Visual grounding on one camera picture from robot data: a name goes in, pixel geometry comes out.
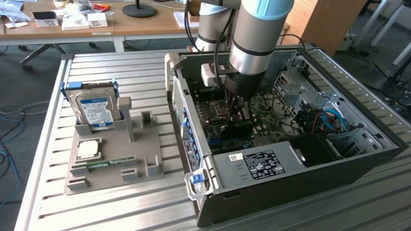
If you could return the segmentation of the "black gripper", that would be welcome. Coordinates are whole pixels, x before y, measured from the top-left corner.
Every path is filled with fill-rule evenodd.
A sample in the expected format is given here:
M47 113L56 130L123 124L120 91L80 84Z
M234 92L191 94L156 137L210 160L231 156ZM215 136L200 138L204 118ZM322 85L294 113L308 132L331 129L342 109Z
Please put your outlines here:
M258 92L263 78L264 73L256 75L232 73L227 75L224 86L232 95L251 99Z

